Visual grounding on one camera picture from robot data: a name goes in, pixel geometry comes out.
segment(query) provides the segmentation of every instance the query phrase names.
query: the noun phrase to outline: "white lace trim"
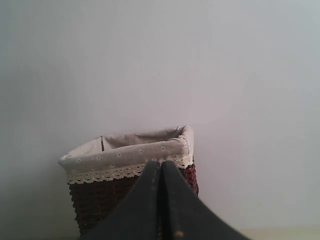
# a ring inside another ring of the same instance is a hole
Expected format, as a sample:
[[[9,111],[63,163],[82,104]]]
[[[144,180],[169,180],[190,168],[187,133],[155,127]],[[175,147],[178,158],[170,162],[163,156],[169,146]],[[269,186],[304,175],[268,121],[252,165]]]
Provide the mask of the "white lace trim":
[[[160,160],[159,162],[165,161],[174,161],[176,166],[181,169],[187,168],[189,165],[192,165],[193,156],[186,156],[184,158],[179,159],[166,159]],[[139,176],[142,173],[142,170],[145,166],[145,163],[120,167],[111,170],[103,170],[103,171],[92,171],[85,173],[77,173],[77,174],[68,174],[67,180],[69,184],[83,184],[83,183],[93,183],[93,182],[102,182],[102,181],[112,181],[113,179],[123,179],[125,177],[132,178],[134,176]]]

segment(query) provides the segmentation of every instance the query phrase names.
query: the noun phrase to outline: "gray wall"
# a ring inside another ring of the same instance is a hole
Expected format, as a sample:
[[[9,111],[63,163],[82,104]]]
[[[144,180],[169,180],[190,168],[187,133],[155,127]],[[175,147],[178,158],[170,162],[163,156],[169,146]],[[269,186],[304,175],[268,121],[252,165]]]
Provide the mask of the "gray wall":
[[[320,225],[320,3],[2,0],[0,233],[78,234],[60,156],[189,124],[236,228]]]

